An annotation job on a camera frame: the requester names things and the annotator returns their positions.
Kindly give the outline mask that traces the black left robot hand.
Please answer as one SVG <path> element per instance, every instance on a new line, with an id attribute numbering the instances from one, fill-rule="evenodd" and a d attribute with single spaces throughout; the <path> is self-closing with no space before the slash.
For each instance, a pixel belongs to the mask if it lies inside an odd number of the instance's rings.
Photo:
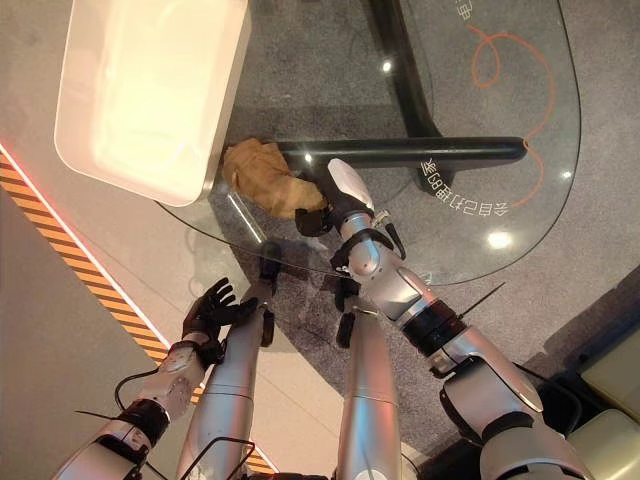
<path id="1" fill-rule="evenodd" d="M 181 339 L 200 346 L 217 343 L 223 326 L 244 321 L 257 306 L 256 297 L 238 303 L 229 279 L 223 277 L 194 302 L 183 321 Z"/>

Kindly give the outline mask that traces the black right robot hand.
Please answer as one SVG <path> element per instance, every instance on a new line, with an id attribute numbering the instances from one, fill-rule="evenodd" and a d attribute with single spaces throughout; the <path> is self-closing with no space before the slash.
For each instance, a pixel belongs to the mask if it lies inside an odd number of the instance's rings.
<path id="1" fill-rule="evenodd" d="M 369 191 L 356 170 L 339 158 L 326 163 L 309 164 L 302 179 L 313 183 L 325 206 L 295 211 L 298 232 L 319 237 L 335 228 L 345 238 L 372 227 L 375 207 Z"/>

